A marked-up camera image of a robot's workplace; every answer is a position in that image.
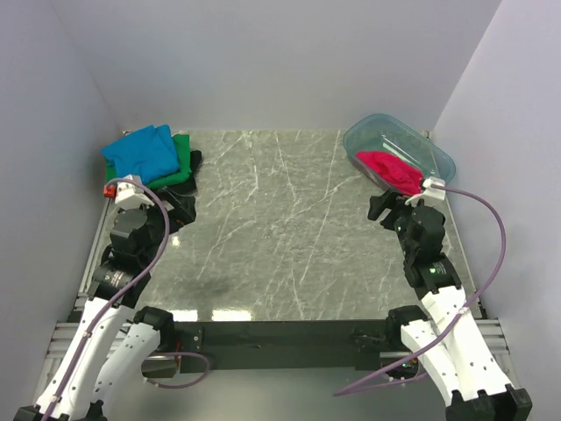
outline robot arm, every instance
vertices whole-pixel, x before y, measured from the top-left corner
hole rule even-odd
[[[389,319],[400,326],[401,343],[415,352],[459,318],[443,342],[419,356],[444,399],[447,421],[524,421],[531,410],[528,393],[515,389],[494,360],[472,312],[464,307],[465,291],[458,274],[442,253],[444,215],[424,200],[430,204],[444,200],[442,190],[431,188],[433,183],[444,185],[438,179],[425,181],[423,194],[410,199],[391,190],[371,197],[369,219],[376,220],[390,209],[381,224],[397,233],[406,278],[432,322],[416,306],[417,312],[392,310]]]
[[[139,369],[142,361],[157,348],[174,349],[173,315],[163,310],[145,307],[134,317],[127,337],[107,359],[118,330],[134,315],[140,293],[150,280],[147,274],[127,289],[88,332],[94,317],[117,292],[129,286],[145,271],[157,253],[163,239],[164,224],[160,210],[148,206],[147,197],[132,189],[132,184],[120,182],[117,195],[126,208],[119,213],[110,233],[110,245],[105,249],[101,265],[94,271],[78,331],[54,378],[35,405],[20,408],[17,421],[40,421],[47,408],[54,404],[49,420],[103,421],[116,399],[116,391]],[[163,189],[157,192],[166,200],[170,232],[195,221],[195,199],[178,197]],[[81,345],[83,337],[89,340]],[[83,346],[80,359],[64,389],[58,387],[66,375],[76,351]]]

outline black metal bar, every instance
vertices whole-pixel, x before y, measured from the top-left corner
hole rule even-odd
[[[356,367],[376,369],[391,347],[385,320],[176,322],[181,349],[202,353],[213,370]],[[182,373],[200,373],[198,359],[181,359]]]

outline white cable clip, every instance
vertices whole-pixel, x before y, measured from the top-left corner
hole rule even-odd
[[[127,175],[125,178],[142,183],[138,175]],[[141,204],[152,206],[153,202],[144,194],[144,191],[129,182],[117,183],[117,194],[115,204],[121,209],[137,209]]]
[[[435,189],[432,186],[444,186],[445,181],[436,178],[429,177],[423,180],[423,191],[417,195],[414,195],[405,201],[405,204],[410,204],[411,206],[417,206],[419,200],[424,200],[425,206],[435,206],[444,201],[446,198],[446,192],[441,189]]]

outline green cloth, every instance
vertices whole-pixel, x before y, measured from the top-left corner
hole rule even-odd
[[[191,175],[191,147],[189,146],[188,134],[176,134],[174,136],[175,150],[177,151],[177,161],[179,162],[179,170],[157,180],[148,183],[146,187],[150,189],[159,189],[161,187],[173,186],[180,182],[185,182]],[[105,161],[105,181],[115,178],[117,171],[109,162]]]

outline blue cloth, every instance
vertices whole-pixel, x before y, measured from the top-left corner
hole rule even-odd
[[[139,175],[143,184],[179,169],[169,125],[137,130],[104,147],[102,154],[115,167],[117,177]]]

